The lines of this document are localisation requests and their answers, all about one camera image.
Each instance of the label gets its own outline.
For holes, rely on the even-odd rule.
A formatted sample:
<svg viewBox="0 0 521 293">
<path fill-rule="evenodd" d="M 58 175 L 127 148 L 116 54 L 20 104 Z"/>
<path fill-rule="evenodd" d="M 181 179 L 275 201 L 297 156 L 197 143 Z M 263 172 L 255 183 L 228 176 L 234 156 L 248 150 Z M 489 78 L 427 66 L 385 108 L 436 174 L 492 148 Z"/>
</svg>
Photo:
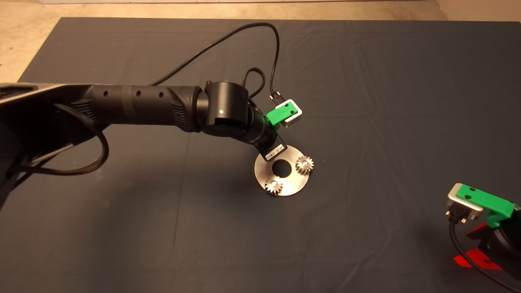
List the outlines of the label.
<svg viewBox="0 0 521 293">
<path fill-rule="evenodd" d="M 266 155 L 266 160 L 271 160 L 271 158 L 275 157 L 276 155 L 278 155 L 280 152 L 282 152 L 284 150 L 284 145 L 282 144 L 279 144 L 278 146 L 276 146 L 271 152 L 269 152 L 267 155 Z"/>
</svg>

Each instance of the green 3d-printed bracket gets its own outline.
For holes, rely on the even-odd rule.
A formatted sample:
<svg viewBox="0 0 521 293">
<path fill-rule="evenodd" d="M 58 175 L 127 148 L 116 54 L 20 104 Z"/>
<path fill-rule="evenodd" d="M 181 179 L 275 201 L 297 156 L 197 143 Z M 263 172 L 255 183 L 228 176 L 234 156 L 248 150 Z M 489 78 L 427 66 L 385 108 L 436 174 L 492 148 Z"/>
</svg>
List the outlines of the green 3d-printed bracket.
<svg viewBox="0 0 521 293">
<path fill-rule="evenodd" d="M 266 114 L 271 125 L 278 127 L 278 124 L 288 119 L 298 112 L 297 108 L 291 103 L 287 103 L 282 107 L 278 107 Z"/>
<path fill-rule="evenodd" d="M 487 217 L 487 224 L 492 228 L 499 227 L 500 221 L 510 218 L 515 208 L 515 204 L 506 199 L 493 196 L 490 193 L 465 184 L 462 185 L 456 196 L 484 209 L 489 209 L 490 214 Z"/>
</svg>

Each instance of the circular metal plate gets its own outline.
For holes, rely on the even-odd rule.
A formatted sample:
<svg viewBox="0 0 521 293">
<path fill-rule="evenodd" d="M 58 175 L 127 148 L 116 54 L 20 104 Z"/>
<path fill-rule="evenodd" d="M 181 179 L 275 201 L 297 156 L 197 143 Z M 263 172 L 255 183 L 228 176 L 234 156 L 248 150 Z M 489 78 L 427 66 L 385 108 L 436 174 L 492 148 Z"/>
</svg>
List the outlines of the circular metal plate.
<svg viewBox="0 0 521 293">
<path fill-rule="evenodd" d="M 273 161 L 265 161 L 261 155 L 255 160 L 255 177 L 259 184 L 264 188 L 266 180 L 275 175 L 273 173 L 273 164 L 278 160 L 284 160 L 291 165 L 291 173 L 287 177 L 280 178 L 282 181 L 282 190 L 278 194 L 281 197 L 291 196 L 306 186 L 309 174 L 302 175 L 297 172 L 295 165 L 299 157 L 303 156 L 301 151 L 297 150 L 292 146 L 288 146 L 282 154 L 278 155 Z"/>
</svg>

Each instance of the floor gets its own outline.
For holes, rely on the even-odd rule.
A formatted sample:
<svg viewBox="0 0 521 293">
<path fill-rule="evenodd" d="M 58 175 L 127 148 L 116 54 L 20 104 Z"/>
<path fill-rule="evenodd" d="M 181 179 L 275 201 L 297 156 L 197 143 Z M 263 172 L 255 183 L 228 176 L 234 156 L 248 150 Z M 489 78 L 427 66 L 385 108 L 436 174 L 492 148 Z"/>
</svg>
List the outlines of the floor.
<svg viewBox="0 0 521 293">
<path fill-rule="evenodd" d="M 0 0 L 0 82 L 16 82 L 60 17 L 521 21 L 520 0 L 47 4 Z"/>
</svg>

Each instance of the small metal gear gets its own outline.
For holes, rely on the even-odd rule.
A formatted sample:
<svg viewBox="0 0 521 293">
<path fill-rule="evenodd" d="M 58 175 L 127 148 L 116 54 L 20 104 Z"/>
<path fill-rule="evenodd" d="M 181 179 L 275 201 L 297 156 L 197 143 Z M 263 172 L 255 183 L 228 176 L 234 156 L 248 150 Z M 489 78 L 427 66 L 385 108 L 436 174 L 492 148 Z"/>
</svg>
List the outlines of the small metal gear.
<svg viewBox="0 0 521 293">
<path fill-rule="evenodd" d="M 264 183 L 264 189 L 271 195 L 278 195 L 282 190 L 282 180 L 279 176 L 270 176 Z"/>
<path fill-rule="evenodd" d="M 313 170 L 313 167 L 315 166 L 315 163 L 313 163 L 313 160 L 308 156 L 301 156 L 298 160 L 296 160 L 295 168 L 297 172 L 299 172 L 302 175 L 307 175 L 311 170 Z"/>
</svg>

